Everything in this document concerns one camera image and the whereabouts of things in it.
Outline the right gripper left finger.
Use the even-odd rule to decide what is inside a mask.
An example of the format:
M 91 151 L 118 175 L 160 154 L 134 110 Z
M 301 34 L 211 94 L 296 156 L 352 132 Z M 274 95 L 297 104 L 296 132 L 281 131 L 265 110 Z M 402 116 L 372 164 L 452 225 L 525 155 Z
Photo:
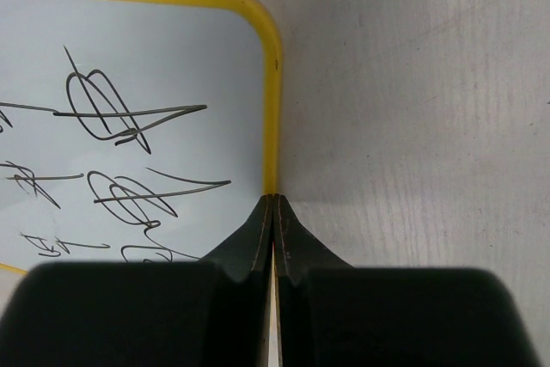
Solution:
M 3 314 L 2 365 L 266 365 L 273 206 L 195 262 L 35 267 Z

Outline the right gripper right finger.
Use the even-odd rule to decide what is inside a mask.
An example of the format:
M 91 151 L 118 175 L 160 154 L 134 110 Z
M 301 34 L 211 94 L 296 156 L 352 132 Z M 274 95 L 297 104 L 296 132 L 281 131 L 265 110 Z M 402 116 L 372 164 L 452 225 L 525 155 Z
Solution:
M 355 267 L 273 204 L 284 366 L 537 366 L 514 300 L 472 267 Z

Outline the yellow framed small whiteboard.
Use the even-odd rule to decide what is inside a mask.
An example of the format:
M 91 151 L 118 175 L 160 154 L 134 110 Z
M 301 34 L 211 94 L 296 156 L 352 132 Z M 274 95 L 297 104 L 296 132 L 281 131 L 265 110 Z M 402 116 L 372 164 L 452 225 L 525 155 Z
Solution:
M 1 0 L 1 267 L 196 260 L 278 181 L 257 0 Z

